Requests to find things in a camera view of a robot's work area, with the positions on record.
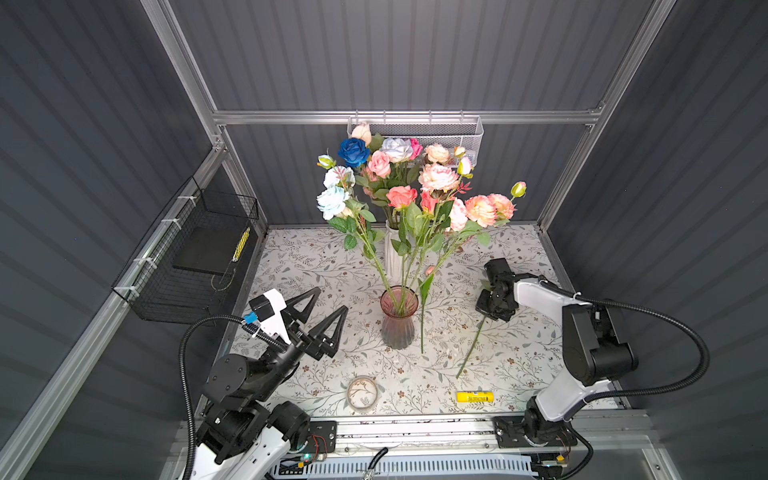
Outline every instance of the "black cable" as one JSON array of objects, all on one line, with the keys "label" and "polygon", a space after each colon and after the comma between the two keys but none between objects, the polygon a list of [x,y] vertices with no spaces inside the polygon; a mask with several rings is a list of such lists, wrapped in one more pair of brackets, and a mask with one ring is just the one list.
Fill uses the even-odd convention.
[{"label": "black cable", "polygon": [[187,407],[187,464],[184,467],[184,475],[182,480],[190,480],[192,477],[192,468],[194,467],[194,453],[195,453],[195,424],[194,424],[194,410],[192,408],[192,397],[190,396],[190,388],[187,383],[187,342],[189,342],[192,332],[194,332],[198,326],[204,325],[214,320],[226,320],[227,322],[242,323],[243,319],[235,315],[214,315],[207,316],[199,319],[192,325],[189,325],[187,331],[181,337],[179,342],[179,371],[181,374],[181,389],[184,391],[184,404]]},{"label": "black cable", "polygon": [[570,472],[566,473],[565,475],[563,475],[561,477],[558,477],[557,480],[566,480],[566,478],[571,478],[574,475],[576,475],[577,473],[579,473],[581,470],[584,470],[584,467],[587,466],[589,461],[592,460],[592,455],[594,455],[594,449],[592,448],[592,445],[589,442],[587,442],[587,439],[582,437],[579,434],[579,432],[577,432],[576,430],[573,429],[573,427],[571,427],[571,423],[570,422],[565,424],[565,428],[571,434],[573,434],[573,436],[576,437],[579,440],[579,442],[583,443],[584,446],[587,447],[587,456],[585,456],[581,460],[581,462],[579,462],[578,465],[576,465],[576,467],[573,470],[571,470]]},{"label": "black cable", "polygon": [[710,350],[707,348],[707,344],[704,343],[704,340],[699,336],[698,333],[694,332],[688,325],[682,323],[677,319],[674,319],[673,317],[667,315],[666,313],[658,312],[656,310],[652,310],[644,306],[633,305],[631,303],[614,302],[613,300],[596,300],[596,299],[588,298],[586,296],[581,295],[580,293],[574,294],[573,292],[568,292],[566,290],[563,290],[562,288],[554,285],[548,280],[540,280],[539,283],[543,287],[553,292],[560,293],[561,295],[565,295],[565,296],[570,296],[575,300],[580,300],[582,302],[588,302],[594,305],[611,306],[611,307],[620,308],[623,310],[633,310],[635,312],[645,313],[646,315],[655,316],[658,319],[662,319],[664,322],[667,322],[670,325],[676,326],[678,329],[682,330],[683,333],[688,335],[690,339],[694,341],[694,343],[696,344],[696,348],[699,350],[699,364],[696,366],[696,369],[694,369],[693,372],[691,372],[691,374],[685,377],[684,379],[678,380],[676,382],[672,382],[668,385],[651,387],[648,389],[612,390],[608,392],[592,393],[590,395],[585,396],[583,398],[582,403],[579,403],[576,406],[573,406],[570,410],[568,410],[568,412],[565,414],[565,417],[564,417],[566,421],[570,421],[573,418],[573,416],[576,414],[576,412],[578,412],[585,405],[587,405],[589,402],[592,402],[594,400],[606,399],[609,397],[659,395],[661,393],[674,392],[675,390],[685,388],[687,386],[692,385],[698,379],[700,379],[710,366]]},{"label": "black cable", "polygon": [[389,449],[386,448],[386,447],[384,447],[383,449],[379,450],[379,453],[375,454],[373,456],[373,459],[371,460],[371,462],[368,464],[368,470],[373,470],[374,468],[376,468],[376,464],[379,463],[379,460],[381,460],[382,457],[384,455],[386,455],[386,453],[388,451],[389,451]]}]

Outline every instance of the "white floral patterned surface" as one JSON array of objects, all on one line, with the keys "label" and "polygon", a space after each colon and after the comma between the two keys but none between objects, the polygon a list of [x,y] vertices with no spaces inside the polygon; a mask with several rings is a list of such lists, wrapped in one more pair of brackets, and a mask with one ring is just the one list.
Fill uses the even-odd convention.
[{"label": "white floral patterned surface", "polygon": [[[556,280],[532,225],[508,225],[491,232],[488,248],[470,240],[435,277],[425,314],[425,352],[416,338],[403,350],[382,343],[383,285],[359,249],[347,252],[343,235],[330,228],[272,230],[266,241],[251,292],[277,288],[289,299],[315,286],[323,289],[307,326],[342,305],[349,307],[342,345],[336,357],[304,356],[296,374],[270,399],[275,405],[295,402],[313,416],[360,415],[346,402],[349,382],[374,378],[379,400],[367,415],[521,411],[525,402],[563,368],[561,327],[534,310],[523,308],[509,323],[486,320],[465,371],[458,369],[472,344],[482,315],[475,301],[485,278],[482,266],[506,257],[514,272],[543,274]],[[242,330],[232,353],[257,358],[264,346]],[[457,403],[457,391],[493,392],[492,403]],[[589,405],[615,409],[611,399]]]}]

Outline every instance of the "yellow battery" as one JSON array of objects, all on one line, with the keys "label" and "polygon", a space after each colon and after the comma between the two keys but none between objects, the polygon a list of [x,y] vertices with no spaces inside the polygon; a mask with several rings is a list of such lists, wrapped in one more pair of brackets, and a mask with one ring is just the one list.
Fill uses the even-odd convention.
[{"label": "yellow battery", "polygon": [[492,392],[457,392],[456,402],[493,402]]}]

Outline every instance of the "metal mesh basket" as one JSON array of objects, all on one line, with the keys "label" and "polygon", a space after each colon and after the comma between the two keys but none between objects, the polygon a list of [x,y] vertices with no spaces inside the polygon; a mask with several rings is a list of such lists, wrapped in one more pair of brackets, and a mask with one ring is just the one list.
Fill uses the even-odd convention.
[{"label": "metal mesh basket", "polygon": [[[349,117],[346,125],[346,134],[349,136],[358,123],[365,118]],[[424,147],[432,144],[441,144],[443,147],[453,150],[453,147],[464,147],[467,149],[467,157],[474,167],[478,163],[478,153],[480,152],[480,142],[482,140],[483,128],[480,117],[476,115],[461,116],[456,122],[449,122],[436,118],[434,121],[413,121],[406,123],[400,119],[387,121],[386,118],[381,122],[369,121],[371,134],[381,134],[384,138],[415,138]],[[424,158],[422,153],[417,160]],[[458,161],[452,158],[452,161],[446,164],[449,167],[458,166]]]},{"label": "metal mesh basket", "polygon": [[[257,244],[257,220],[255,198],[198,190],[175,219],[162,220],[169,224],[149,257],[126,263],[112,288],[144,320],[193,323],[202,316],[231,313]],[[239,259],[231,261],[223,274],[174,266],[179,252],[198,227],[241,233],[250,228]],[[137,261],[141,268],[132,284],[118,286],[123,273]]]}]

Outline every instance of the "gray wall panel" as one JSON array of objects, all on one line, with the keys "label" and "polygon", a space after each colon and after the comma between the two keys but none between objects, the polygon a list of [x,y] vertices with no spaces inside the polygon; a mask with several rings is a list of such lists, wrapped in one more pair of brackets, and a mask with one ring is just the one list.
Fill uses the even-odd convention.
[{"label": "gray wall panel", "polygon": [[[5,443],[210,143],[138,2],[3,2],[0,31]],[[182,330],[126,320],[29,478],[73,475],[94,458],[135,474],[123,478],[156,476],[183,415]],[[196,339],[203,375],[215,332]],[[151,419],[136,413],[148,409]]]},{"label": "gray wall panel", "polygon": [[[271,224],[323,222],[316,196],[323,190],[324,170],[315,164],[326,151],[338,157],[345,126],[230,125],[228,129]],[[515,219],[538,219],[583,132],[580,125],[485,127],[472,190],[466,197],[509,195],[516,181],[525,180],[530,193],[517,202]]]},{"label": "gray wall panel", "polygon": [[650,0],[172,0],[222,110],[595,107]]},{"label": "gray wall panel", "polygon": [[[678,2],[550,230],[577,288],[674,315],[707,341],[701,381],[633,400],[685,478],[763,477],[744,459],[764,457],[768,427],[766,20],[765,2]],[[694,367],[687,337],[629,323],[641,367],[623,384]]]}]

